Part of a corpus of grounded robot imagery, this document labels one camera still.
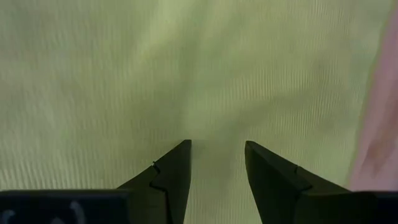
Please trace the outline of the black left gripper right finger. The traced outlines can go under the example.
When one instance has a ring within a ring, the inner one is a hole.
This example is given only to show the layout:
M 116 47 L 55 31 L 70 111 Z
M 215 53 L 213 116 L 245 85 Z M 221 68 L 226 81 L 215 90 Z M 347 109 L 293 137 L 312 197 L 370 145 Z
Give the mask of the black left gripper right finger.
M 254 141 L 245 142 L 244 155 L 262 224 L 294 224 L 296 204 L 305 193 L 348 192 Z

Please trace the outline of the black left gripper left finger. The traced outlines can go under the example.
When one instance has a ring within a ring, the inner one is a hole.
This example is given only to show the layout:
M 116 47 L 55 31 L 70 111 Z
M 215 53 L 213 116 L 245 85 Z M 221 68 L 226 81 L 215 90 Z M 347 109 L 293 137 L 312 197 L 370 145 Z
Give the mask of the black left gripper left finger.
M 125 182 L 131 224 L 183 224 L 192 174 L 192 141 L 185 139 Z

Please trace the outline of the green microfiber towel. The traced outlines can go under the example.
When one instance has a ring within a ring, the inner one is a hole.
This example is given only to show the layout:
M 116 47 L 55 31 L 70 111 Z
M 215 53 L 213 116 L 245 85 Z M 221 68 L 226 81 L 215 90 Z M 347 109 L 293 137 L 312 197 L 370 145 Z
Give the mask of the green microfiber towel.
M 191 139 L 186 224 L 261 224 L 244 143 L 348 183 L 395 0 L 0 0 L 0 190 L 114 188 Z

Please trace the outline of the pink plastic basket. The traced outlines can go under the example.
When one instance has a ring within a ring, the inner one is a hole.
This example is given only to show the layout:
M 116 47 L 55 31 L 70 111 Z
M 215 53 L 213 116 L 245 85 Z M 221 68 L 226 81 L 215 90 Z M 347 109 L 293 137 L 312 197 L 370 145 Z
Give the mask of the pink plastic basket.
M 368 87 L 348 186 L 398 190 L 398 0 L 393 0 Z

